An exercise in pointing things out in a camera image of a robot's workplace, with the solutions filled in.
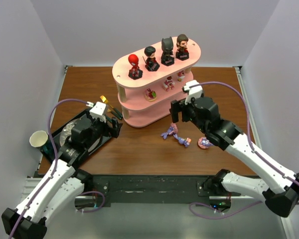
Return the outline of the red spider hero figure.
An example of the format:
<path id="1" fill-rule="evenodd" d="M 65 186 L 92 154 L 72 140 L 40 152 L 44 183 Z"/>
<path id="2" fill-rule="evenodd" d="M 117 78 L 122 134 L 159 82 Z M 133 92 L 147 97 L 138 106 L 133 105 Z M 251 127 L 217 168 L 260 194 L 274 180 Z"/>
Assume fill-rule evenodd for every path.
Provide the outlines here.
<path id="1" fill-rule="evenodd" d="M 128 76 L 137 80 L 143 76 L 143 71 L 139 68 L 139 58 L 135 54 L 131 54 L 128 56 L 128 62 L 132 65 L 132 68 L 129 70 Z"/>

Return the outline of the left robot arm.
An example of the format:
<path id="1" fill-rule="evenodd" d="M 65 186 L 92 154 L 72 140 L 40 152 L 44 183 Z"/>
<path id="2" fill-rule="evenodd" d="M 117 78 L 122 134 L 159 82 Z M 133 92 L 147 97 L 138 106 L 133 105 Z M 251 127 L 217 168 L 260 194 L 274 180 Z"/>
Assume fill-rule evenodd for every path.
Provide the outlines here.
<path id="1" fill-rule="evenodd" d="M 117 138 L 122 123 L 107 116 L 90 114 L 69 122 L 60 135 L 64 142 L 59 148 L 57 140 L 49 139 L 45 131 L 36 131 L 29 139 L 32 147 L 45 156 L 53 156 L 49 171 L 28 196 L 14 209 L 7 208 L 2 216 L 5 232 L 11 239 L 42 239 L 52 217 L 76 196 L 91 188 L 91 175 L 80 170 L 89 153 L 104 138 Z"/>

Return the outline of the pink bear strawberry tart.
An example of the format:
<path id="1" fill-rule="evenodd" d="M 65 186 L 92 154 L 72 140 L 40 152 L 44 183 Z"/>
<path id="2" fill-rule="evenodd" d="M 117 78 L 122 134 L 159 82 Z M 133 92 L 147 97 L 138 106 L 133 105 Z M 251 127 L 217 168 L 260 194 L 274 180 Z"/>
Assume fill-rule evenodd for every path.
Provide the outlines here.
<path id="1" fill-rule="evenodd" d="M 149 102 L 153 102 L 156 100 L 156 92 L 151 88 L 145 90 L 145 99 Z"/>

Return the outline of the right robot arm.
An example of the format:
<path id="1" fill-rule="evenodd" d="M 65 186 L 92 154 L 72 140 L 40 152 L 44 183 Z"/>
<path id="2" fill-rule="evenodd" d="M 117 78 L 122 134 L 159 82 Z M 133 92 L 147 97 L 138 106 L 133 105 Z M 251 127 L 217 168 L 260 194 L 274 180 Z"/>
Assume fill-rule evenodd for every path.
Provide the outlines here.
<path id="1" fill-rule="evenodd" d="M 203 182 L 205 190 L 253 197 L 280 217 L 290 215 L 299 203 L 299 173 L 280 165 L 252 143 L 237 125 L 221 118 L 211 98 L 174 100 L 170 113 L 173 123 L 178 122 L 178 114 L 182 113 L 183 122 L 192 122 L 214 146 L 235 156 L 259 176 L 250 178 L 222 169 Z"/>

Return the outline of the black haired red figure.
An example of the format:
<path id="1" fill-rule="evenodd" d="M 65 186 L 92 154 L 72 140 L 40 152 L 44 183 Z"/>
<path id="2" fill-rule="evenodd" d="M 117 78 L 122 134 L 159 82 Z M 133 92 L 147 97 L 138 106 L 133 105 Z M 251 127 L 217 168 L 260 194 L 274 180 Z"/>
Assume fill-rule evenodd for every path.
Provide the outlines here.
<path id="1" fill-rule="evenodd" d="M 155 72 L 159 69 L 160 65 L 155 57 L 156 49 L 153 46 L 148 46 L 144 49 L 144 54 L 147 57 L 144 59 L 145 68 L 150 72 Z"/>

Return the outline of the ice cream cone bear toy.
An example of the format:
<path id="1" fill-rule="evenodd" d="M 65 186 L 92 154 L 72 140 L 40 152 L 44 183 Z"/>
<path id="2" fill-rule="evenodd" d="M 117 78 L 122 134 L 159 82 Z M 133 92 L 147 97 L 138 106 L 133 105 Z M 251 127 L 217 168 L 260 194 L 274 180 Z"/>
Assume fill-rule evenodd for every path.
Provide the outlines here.
<path id="1" fill-rule="evenodd" d="M 177 80 L 179 82 L 181 82 L 184 78 L 185 78 L 185 72 L 184 71 L 178 72 L 178 74 L 177 74 Z"/>

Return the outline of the brown haired hero figure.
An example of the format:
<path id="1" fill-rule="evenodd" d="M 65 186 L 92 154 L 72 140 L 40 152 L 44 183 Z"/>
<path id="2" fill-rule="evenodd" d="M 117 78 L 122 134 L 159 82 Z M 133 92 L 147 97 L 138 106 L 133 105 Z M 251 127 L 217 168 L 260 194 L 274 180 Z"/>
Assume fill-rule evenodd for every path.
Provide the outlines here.
<path id="1" fill-rule="evenodd" d="M 179 60 L 187 60 L 189 58 L 189 52 L 187 50 L 188 37 L 185 34 L 180 34 L 176 40 L 176 58 Z"/>

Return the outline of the pink bear cake square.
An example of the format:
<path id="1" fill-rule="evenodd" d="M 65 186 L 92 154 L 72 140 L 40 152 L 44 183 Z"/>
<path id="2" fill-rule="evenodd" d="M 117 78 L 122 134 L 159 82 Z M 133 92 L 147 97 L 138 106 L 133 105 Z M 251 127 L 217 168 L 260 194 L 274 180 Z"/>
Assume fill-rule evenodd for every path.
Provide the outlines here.
<path id="1" fill-rule="evenodd" d="M 163 81 L 163 88 L 165 91 L 170 91 L 173 90 L 175 87 L 175 83 L 172 79 L 172 76 L 167 77 L 164 81 Z"/>

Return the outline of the dark bat hero figure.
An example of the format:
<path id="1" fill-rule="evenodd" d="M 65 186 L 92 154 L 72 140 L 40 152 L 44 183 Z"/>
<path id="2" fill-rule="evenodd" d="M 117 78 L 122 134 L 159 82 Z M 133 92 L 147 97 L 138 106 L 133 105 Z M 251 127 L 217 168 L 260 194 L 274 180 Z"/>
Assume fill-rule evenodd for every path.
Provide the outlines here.
<path id="1" fill-rule="evenodd" d="M 163 38 L 161 40 L 161 63 L 165 66 L 171 66 L 174 64 L 174 57 L 173 57 L 173 40 L 170 36 L 169 38 Z"/>

